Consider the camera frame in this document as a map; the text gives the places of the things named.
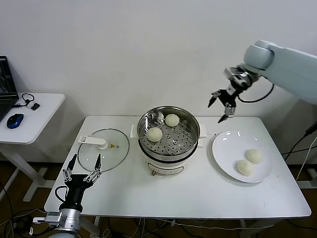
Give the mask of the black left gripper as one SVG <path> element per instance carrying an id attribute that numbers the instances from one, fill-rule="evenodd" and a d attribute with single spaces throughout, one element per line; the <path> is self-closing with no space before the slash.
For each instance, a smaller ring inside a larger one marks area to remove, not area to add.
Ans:
<path id="1" fill-rule="evenodd" d="M 82 199 L 86 189 L 93 186 L 102 174 L 101 154 L 98 155 L 94 169 L 88 174 L 73 174 L 77 154 L 74 154 L 66 169 L 62 170 L 65 185 L 68 187 L 66 199 L 60 207 L 82 207 Z"/>

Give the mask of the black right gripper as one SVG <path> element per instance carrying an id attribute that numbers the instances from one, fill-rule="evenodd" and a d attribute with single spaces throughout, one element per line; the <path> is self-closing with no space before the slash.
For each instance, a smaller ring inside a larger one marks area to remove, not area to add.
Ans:
<path id="1" fill-rule="evenodd" d="M 219 97 L 220 101 L 224 104 L 225 110 L 224 115 L 219 119 L 218 123 L 226 121 L 227 119 L 234 116 L 235 113 L 235 99 L 241 94 L 242 91 L 236 89 L 232 84 L 230 84 L 225 89 L 220 89 L 212 92 L 211 98 L 209 100 L 208 108 L 217 100 Z"/>

